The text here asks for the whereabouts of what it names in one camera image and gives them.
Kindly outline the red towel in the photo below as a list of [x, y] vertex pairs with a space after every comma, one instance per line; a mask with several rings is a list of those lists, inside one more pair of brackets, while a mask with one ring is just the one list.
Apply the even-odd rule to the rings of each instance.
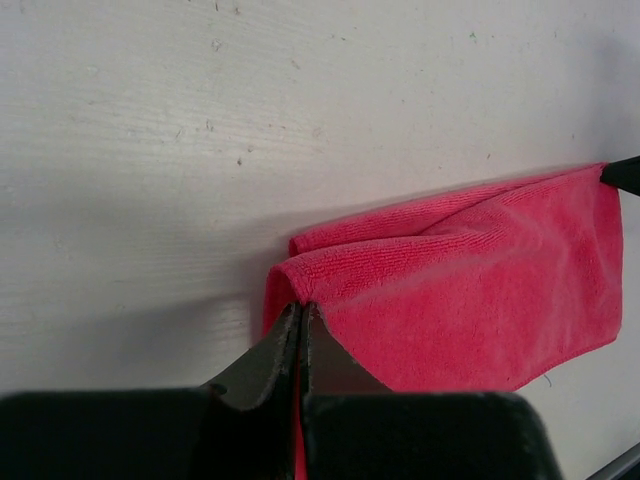
[[264, 323], [314, 302], [391, 388], [517, 390], [620, 330], [621, 207], [602, 171], [498, 182], [295, 236], [268, 274]]

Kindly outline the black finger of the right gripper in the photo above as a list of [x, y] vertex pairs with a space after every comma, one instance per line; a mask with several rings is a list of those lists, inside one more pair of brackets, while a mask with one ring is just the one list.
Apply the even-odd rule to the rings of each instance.
[[600, 182], [635, 196], [640, 195], [640, 157], [608, 163], [602, 170]]

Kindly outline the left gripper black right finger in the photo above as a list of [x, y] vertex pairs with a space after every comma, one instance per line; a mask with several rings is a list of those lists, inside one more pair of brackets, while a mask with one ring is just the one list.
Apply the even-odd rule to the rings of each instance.
[[310, 479], [555, 479], [534, 409], [504, 392], [395, 393], [330, 334], [301, 323], [300, 422]]

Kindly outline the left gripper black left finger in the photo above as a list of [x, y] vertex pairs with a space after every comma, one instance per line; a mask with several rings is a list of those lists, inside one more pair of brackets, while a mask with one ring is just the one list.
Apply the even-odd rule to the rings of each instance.
[[293, 478], [301, 316], [201, 386], [2, 397], [2, 478]]

